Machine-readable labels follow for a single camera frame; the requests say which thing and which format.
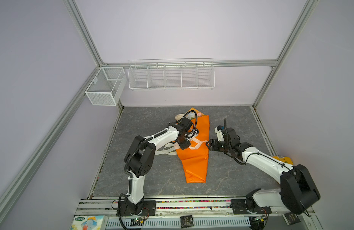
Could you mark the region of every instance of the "wire rack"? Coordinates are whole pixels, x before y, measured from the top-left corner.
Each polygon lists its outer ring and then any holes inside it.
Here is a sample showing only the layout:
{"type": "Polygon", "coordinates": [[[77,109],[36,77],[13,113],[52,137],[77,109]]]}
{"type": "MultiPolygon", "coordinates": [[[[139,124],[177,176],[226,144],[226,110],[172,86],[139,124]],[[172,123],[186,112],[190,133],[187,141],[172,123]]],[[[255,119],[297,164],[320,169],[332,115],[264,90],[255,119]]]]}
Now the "wire rack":
{"type": "Polygon", "coordinates": [[[177,59],[176,62],[133,60],[130,61],[128,78],[131,90],[213,89],[215,84],[211,59],[204,61],[177,59]]]}
{"type": "Polygon", "coordinates": [[[120,67],[101,67],[85,93],[93,105],[117,105],[127,82],[120,67]]]}

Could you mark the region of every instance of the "white mesh storage basket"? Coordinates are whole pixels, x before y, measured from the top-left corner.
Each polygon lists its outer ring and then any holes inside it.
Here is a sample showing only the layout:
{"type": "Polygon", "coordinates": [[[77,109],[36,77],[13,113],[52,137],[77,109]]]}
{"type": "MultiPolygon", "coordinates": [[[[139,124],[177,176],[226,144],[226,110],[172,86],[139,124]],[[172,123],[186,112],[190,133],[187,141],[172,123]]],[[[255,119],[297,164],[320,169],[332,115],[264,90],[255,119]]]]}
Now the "white mesh storage basket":
{"type": "Polygon", "coordinates": [[[85,93],[93,105],[117,105],[126,82],[123,68],[101,67],[85,93]]]}
{"type": "Polygon", "coordinates": [[[130,61],[131,90],[197,90],[214,88],[213,61],[130,61]]]}

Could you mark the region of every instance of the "metal beam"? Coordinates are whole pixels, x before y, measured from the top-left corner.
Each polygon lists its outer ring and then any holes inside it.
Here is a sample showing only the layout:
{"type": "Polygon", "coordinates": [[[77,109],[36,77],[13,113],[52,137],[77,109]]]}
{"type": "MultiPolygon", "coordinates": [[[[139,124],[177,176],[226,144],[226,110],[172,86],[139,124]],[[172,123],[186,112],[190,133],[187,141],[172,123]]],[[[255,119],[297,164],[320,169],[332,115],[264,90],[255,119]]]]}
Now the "metal beam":
{"type": "Polygon", "coordinates": [[[258,104],[260,103],[260,101],[262,100],[266,90],[270,86],[270,83],[272,82],[272,80],[276,76],[279,68],[282,66],[285,58],[288,56],[296,39],[298,38],[299,34],[303,30],[308,18],[310,17],[310,15],[314,11],[314,9],[318,3],[319,3],[319,0],[307,0],[306,4],[304,5],[304,7],[302,9],[301,14],[299,15],[299,17],[296,21],[296,24],[294,25],[293,30],[291,31],[287,41],[285,42],[285,45],[284,45],[282,51],[280,52],[280,54],[278,56],[278,59],[277,59],[278,63],[276,65],[276,67],[272,68],[272,70],[270,71],[268,78],[266,79],[264,85],[262,86],[260,92],[258,93],[255,102],[253,103],[254,108],[256,108],[258,106],[258,104]]]}
{"type": "Polygon", "coordinates": [[[99,55],[98,50],[96,49],[96,46],[94,44],[93,39],[90,36],[90,33],[85,25],[85,22],[83,20],[83,17],[80,14],[79,8],[77,7],[77,4],[74,0],[63,0],[64,4],[67,7],[67,10],[74,21],[74,24],[83,38],[83,41],[85,45],[87,46],[87,49],[89,50],[89,53],[94,59],[94,62],[97,66],[103,65],[103,61],[101,59],[101,56],[99,55]]]}
{"type": "Polygon", "coordinates": [[[11,209],[14,207],[24,192],[25,188],[28,186],[29,182],[45,160],[46,156],[60,137],[61,133],[83,102],[83,99],[85,98],[85,90],[89,86],[91,80],[94,78],[98,70],[99,68],[94,69],[92,74],[88,77],[87,81],[77,92],[70,104],[66,107],[51,130],[31,155],[30,159],[26,162],[24,167],[15,177],[14,181],[10,184],[8,189],[0,198],[0,224],[3,223],[11,209]]]}
{"type": "MultiPolygon", "coordinates": [[[[238,67],[238,66],[276,66],[277,60],[230,60],[230,61],[214,61],[214,67],[238,67]]],[[[156,65],[156,62],[142,62],[142,65],[156,65]]],[[[181,64],[181,62],[158,62],[158,64],[181,64]]],[[[129,63],[105,63],[103,67],[123,67],[129,69],[129,63]]]]}

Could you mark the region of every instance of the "white wire basket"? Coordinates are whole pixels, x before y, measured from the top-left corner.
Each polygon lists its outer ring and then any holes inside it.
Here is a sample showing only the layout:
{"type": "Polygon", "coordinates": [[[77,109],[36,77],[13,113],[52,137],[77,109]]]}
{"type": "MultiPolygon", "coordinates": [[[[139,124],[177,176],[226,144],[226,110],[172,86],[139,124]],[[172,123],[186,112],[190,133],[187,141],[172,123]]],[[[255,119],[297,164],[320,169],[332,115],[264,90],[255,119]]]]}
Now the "white wire basket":
{"type": "Polygon", "coordinates": [[[175,62],[130,61],[128,72],[131,90],[197,90],[213,89],[213,60],[175,62]]]}
{"type": "Polygon", "coordinates": [[[101,67],[85,93],[93,105],[117,105],[127,82],[119,67],[101,67]]]}

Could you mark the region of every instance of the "cartoon elephant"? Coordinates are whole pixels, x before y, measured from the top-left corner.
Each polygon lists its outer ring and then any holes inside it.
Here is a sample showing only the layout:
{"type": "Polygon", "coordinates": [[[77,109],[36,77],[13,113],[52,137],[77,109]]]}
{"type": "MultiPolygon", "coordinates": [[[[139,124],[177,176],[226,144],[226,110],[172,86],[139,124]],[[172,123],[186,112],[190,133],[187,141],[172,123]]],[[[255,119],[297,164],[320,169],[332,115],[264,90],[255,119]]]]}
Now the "cartoon elephant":
{"type": "Polygon", "coordinates": [[[97,221],[95,216],[89,217],[86,222],[81,224],[83,230],[92,230],[96,225],[97,221]]]}

